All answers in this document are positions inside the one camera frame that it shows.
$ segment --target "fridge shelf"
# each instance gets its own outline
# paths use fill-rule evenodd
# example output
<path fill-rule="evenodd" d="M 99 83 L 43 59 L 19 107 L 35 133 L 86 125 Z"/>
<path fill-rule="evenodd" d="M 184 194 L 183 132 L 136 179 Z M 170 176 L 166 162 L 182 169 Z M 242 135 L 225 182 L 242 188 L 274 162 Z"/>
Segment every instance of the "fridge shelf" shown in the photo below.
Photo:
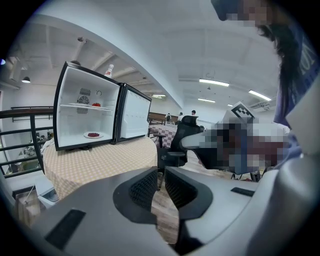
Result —
<path fill-rule="evenodd" d="M 99 107 L 92 107 L 92 106 L 79 106 L 79 105 L 60 104 L 60 107 L 67 107 L 67 108 L 81 108 L 81 109 L 90 109 L 90 110 L 98 110 L 98 111 L 107 111 L 107 112 L 111 112 L 111 110 L 110 110 L 110 109 L 106 109 L 106 108 L 99 108 Z"/>

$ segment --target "table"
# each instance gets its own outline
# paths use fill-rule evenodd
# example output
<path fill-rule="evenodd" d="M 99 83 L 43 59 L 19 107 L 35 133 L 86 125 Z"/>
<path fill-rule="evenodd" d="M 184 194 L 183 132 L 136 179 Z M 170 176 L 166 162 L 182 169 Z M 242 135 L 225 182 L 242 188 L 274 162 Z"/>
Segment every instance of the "table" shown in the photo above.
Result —
<path fill-rule="evenodd" d="M 51 145 L 43 154 L 45 175 L 60 199 L 86 183 L 157 164 L 157 148 L 148 137 L 94 146 L 87 151 L 56 151 Z"/>
<path fill-rule="evenodd" d="M 161 124 L 152 124 L 149 126 L 149 128 L 155 132 L 158 132 L 161 135 L 166 135 L 166 137 L 163 137 L 162 144 L 166 148 L 170 148 L 171 142 L 174 139 L 176 132 L 177 132 L 177 127 L 171 127 L 167 125 L 161 125 Z M 155 140 L 155 144 L 159 146 L 159 138 L 157 137 Z"/>

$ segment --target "bottle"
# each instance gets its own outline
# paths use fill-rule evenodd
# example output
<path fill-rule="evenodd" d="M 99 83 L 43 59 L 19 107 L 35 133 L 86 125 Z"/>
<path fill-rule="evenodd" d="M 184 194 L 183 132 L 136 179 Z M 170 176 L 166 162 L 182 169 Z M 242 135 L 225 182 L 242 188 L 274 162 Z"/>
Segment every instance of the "bottle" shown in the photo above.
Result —
<path fill-rule="evenodd" d="M 110 64 L 108 70 L 105 72 L 105 76 L 107 78 L 111 78 L 112 77 L 112 70 L 114 69 L 114 65 Z"/>

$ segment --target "black slot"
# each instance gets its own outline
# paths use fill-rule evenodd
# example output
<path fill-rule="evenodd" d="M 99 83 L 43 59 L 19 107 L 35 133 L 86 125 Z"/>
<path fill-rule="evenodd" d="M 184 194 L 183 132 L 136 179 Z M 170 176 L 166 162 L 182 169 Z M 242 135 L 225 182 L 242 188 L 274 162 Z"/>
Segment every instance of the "black slot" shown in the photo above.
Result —
<path fill-rule="evenodd" d="M 81 210 L 70 210 L 51 230 L 45 240 L 63 250 L 85 215 L 86 213 Z"/>
<path fill-rule="evenodd" d="M 248 196 L 248 197 L 252 197 L 254 195 L 254 191 L 252 190 L 247 190 L 244 188 L 240 188 L 240 187 L 234 187 L 233 189 L 231 189 L 232 192 L 244 195 L 244 196 Z"/>

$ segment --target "small plate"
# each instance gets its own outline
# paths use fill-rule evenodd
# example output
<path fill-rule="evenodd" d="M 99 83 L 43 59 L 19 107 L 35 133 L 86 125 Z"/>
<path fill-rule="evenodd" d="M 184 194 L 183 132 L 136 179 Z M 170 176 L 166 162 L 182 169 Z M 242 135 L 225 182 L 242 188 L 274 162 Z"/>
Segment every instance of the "small plate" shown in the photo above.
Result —
<path fill-rule="evenodd" d="M 95 133 L 95 134 L 99 134 L 98 137 L 89 137 L 88 134 L 91 134 L 91 133 Z M 88 138 L 88 139 L 99 139 L 99 138 L 102 138 L 103 135 L 101 134 L 101 132 L 98 132 L 98 131 L 87 131 L 83 134 L 84 137 Z"/>

